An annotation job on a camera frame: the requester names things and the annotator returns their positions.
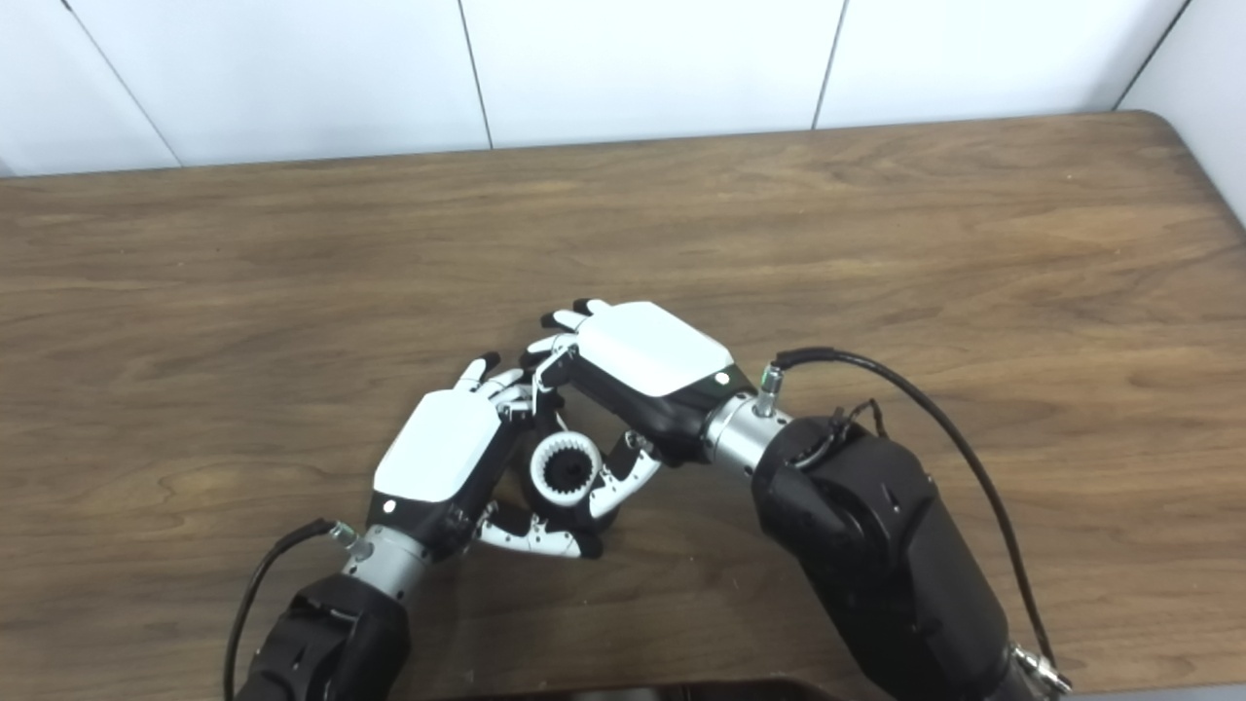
black arm segment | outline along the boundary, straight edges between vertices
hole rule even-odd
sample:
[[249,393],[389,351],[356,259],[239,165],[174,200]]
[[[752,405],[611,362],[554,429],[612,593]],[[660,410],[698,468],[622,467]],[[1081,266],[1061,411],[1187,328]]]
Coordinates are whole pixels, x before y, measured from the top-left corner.
[[852,425],[792,467],[835,428],[829,417],[789,425],[753,496],[866,676],[897,701],[1043,699],[1015,669],[1003,609],[912,453]]
[[345,576],[294,595],[235,701],[384,701],[411,650],[406,609]]

cable connector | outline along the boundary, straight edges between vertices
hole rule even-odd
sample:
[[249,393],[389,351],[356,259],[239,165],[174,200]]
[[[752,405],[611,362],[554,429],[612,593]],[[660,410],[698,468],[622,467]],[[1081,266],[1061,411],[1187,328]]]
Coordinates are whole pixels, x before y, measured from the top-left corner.
[[329,530],[329,538],[331,538],[338,545],[341,545],[346,553],[356,562],[364,562],[373,557],[373,544],[359,538],[355,529],[350,525],[338,522],[333,524],[333,529]]
[[1017,664],[1030,679],[1038,681],[1050,691],[1068,694],[1073,691],[1073,682],[1060,674],[1050,660],[1042,655],[1035,655],[1015,642],[1012,644],[1012,654]]
[[775,416],[780,390],[782,390],[782,371],[771,364],[761,374],[761,392],[758,393],[758,401],[753,403],[753,413],[763,420]]

robotic arm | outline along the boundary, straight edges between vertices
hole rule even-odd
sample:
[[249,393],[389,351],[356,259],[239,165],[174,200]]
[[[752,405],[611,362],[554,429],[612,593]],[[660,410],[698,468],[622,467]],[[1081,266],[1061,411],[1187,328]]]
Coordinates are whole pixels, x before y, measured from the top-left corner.
[[[361,537],[344,523],[316,520],[264,558],[227,645],[226,701],[235,699],[238,639],[264,573],[297,543],[323,534],[346,549],[345,565],[294,595],[255,652],[237,701],[383,701],[389,695],[410,654],[407,608],[425,573],[482,530],[498,530],[492,519],[500,513],[515,513],[491,496],[531,426],[531,390],[520,370],[485,380],[497,364],[496,354],[472,361],[452,388],[419,403],[376,469]],[[546,535],[561,547],[546,549],[552,554],[577,549],[572,534],[520,522],[507,538],[540,542]]]
[[[1050,662],[1015,538],[972,449],[907,381],[832,349],[781,354],[755,388],[728,349],[649,301],[579,300],[547,314],[554,335],[521,370],[485,380],[473,361],[424,397],[374,478],[368,527],[313,522],[278,542],[248,585],[227,646],[224,697],[247,610],[268,567],[329,534],[349,558],[300,590],[252,660],[238,701],[381,701],[407,655],[420,579],[473,539],[512,550],[597,558],[597,534],[663,466],[710,464],[748,479],[763,530],[800,563],[866,675],[897,701],[1039,701],[1069,691]],[[893,443],[872,401],[794,418],[775,405],[785,374],[814,361],[881,375],[948,431],[1001,515],[1043,655],[1009,641],[999,601],[918,461]],[[603,457],[558,415],[573,387],[628,431]],[[876,432],[856,423],[875,410]],[[531,512],[492,501],[518,437],[540,443],[523,478]]]
[[[1033,701],[1070,690],[1049,661],[1023,570],[1044,656],[1009,641],[1003,609],[932,478],[887,438],[877,405],[847,417],[775,408],[791,367],[830,361],[876,372],[933,410],[1002,514],[972,449],[907,381],[839,350],[802,349],[780,355],[759,391],[726,347],[650,301],[578,300],[542,324],[561,332],[532,344],[522,362],[532,367],[537,416],[569,385],[622,418],[654,461],[746,476],[763,530],[796,557],[857,664],[897,701]],[[855,423],[870,406],[877,435]],[[1015,554],[1006,515],[1002,525]]]

white gear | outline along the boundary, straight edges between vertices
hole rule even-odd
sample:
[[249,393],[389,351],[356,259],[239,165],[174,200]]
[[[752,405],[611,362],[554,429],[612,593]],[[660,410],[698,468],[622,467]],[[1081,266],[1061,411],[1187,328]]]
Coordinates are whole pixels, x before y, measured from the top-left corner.
[[[588,458],[591,466],[591,474],[587,476],[584,484],[571,492],[559,492],[546,478],[546,466],[549,463],[549,459],[563,451],[582,453]],[[545,441],[537,445],[532,451],[532,459],[528,461],[528,469],[532,473],[532,486],[537,488],[537,493],[542,498],[558,507],[574,507],[588,496],[588,491],[593,487],[593,481],[602,472],[602,453],[587,436],[573,431],[559,431],[558,433],[547,436]]]

wood grain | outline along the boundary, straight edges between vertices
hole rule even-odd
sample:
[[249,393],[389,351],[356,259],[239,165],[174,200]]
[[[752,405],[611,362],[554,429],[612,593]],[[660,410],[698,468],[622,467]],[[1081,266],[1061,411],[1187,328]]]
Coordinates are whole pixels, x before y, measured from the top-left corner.
[[[834,342],[901,370],[1012,508],[1082,690],[1246,681],[1246,249],[1143,113],[0,183],[0,697],[218,697],[255,559],[359,520],[417,398],[541,313],[652,298],[760,370]],[[949,446],[878,397],[1029,641]],[[576,416],[603,440],[616,428]],[[787,676],[865,700],[744,486],[663,473],[597,563],[440,568],[395,699]],[[245,642],[329,545],[273,573]]]

